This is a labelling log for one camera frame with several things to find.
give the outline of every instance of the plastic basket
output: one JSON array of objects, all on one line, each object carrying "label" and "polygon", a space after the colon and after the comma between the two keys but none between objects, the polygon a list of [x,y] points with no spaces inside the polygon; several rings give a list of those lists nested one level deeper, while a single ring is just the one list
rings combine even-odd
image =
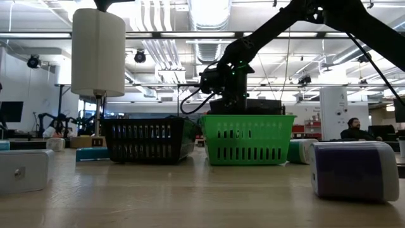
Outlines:
[{"label": "plastic basket", "polygon": [[177,163],[194,150],[198,126],[184,118],[102,121],[113,162]]},{"label": "plastic basket", "polygon": [[210,164],[286,162],[294,116],[207,115],[201,118]]}]

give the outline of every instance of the black basket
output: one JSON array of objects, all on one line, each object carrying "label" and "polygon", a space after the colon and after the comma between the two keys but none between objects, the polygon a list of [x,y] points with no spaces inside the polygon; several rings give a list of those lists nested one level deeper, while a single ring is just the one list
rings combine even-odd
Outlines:
[{"label": "black basket", "polygon": [[198,126],[184,118],[102,120],[113,162],[175,164],[194,150]]}]

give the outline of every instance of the monitor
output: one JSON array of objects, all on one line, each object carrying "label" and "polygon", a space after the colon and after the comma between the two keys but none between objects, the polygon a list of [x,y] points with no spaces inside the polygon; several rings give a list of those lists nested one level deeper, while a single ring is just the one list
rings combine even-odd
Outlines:
[{"label": "monitor", "polygon": [[395,121],[397,123],[405,123],[405,106],[401,104],[398,99],[394,100],[395,107]]},{"label": "monitor", "polygon": [[0,104],[0,116],[5,122],[21,122],[23,101],[2,101]]}]

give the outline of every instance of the cardboard box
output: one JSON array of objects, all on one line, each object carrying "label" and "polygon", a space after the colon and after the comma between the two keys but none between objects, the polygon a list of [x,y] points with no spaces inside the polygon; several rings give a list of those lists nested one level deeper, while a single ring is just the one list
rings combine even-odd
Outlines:
[{"label": "cardboard box", "polygon": [[89,137],[89,136],[80,136],[72,137],[70,139],[71,148],[91,148],[91,147],[106,147],[106,139],[104,136],[99,137]]}]

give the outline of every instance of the table surface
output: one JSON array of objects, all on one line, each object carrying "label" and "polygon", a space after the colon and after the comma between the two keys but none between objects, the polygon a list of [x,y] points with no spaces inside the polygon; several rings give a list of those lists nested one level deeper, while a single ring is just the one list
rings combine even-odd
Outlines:
[{"label": "table surface", "polygon": [[197,148],[177,166],[75,163],[56,153],[41,191],[0,196],[0,227],[405,227],[398,201],[328,201],[312,191],[308,165],[210,167]]}]

